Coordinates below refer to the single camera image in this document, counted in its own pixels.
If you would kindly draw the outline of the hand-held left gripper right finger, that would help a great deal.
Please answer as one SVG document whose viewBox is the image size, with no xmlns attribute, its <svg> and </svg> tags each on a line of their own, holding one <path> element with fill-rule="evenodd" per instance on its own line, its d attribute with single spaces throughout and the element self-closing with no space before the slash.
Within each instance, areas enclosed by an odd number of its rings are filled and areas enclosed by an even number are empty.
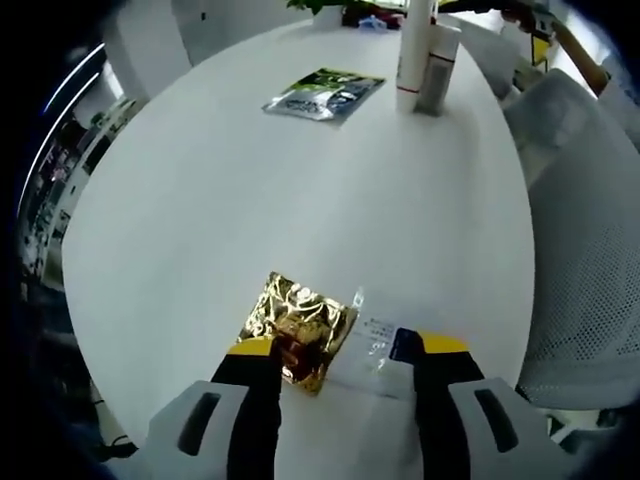
<svg viewBox="0 0 640 480">
<path fill-rule="evenodd" d="M 556 477 L 543 416 L 504 380 L 485 377 L 466 346 L 446 338 L 429 347 L 401 328 L 391 358 L 413 367 L 426 479 Z"/>
</svg>

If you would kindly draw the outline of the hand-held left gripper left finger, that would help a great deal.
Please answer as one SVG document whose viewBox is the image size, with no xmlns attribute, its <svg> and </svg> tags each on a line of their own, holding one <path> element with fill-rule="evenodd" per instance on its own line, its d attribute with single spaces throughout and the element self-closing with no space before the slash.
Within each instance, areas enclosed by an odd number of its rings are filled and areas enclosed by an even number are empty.
<svg viewBox="0 0 640 480">
<path fill-rule="evenodd" d="M 150 421 L 150 477 L 272 479 L 281 367 L 275 339 L 231 347 L 210 380 L 187 387 Z"/>
</svg>

